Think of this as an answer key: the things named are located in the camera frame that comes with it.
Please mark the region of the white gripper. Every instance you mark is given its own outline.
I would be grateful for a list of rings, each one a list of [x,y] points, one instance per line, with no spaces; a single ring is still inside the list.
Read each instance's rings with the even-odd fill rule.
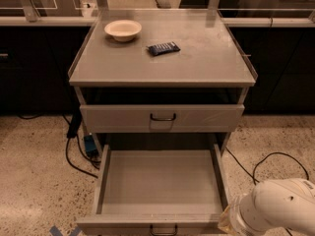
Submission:
[[[231,236],[258,236],[252,215],[256,211],[249,194],[240,195],[232,200],[220,215],[218,229]]]

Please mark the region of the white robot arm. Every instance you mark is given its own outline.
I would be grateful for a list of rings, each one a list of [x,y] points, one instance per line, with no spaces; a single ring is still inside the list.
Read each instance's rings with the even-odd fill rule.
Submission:
[[[233,236],[263,236],[282,227],[315,236],[315,185],[306,179],[266,180],[234,198],[218,228]]]

